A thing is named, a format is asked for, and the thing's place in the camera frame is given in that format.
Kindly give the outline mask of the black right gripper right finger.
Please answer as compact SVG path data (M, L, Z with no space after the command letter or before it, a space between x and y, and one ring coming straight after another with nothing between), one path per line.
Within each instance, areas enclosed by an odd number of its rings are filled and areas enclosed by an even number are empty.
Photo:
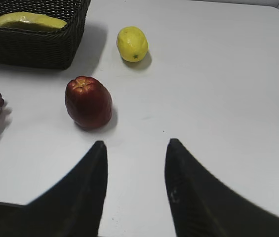
M219 181L176 138L164 177L178 237L279 237L279 217Z

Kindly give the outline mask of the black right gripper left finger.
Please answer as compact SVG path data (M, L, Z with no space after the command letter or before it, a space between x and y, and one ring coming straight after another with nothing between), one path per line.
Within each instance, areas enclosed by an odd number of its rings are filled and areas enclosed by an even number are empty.
M96 237L108 183L97 141L58 183L27 205L0 202L0 237Z

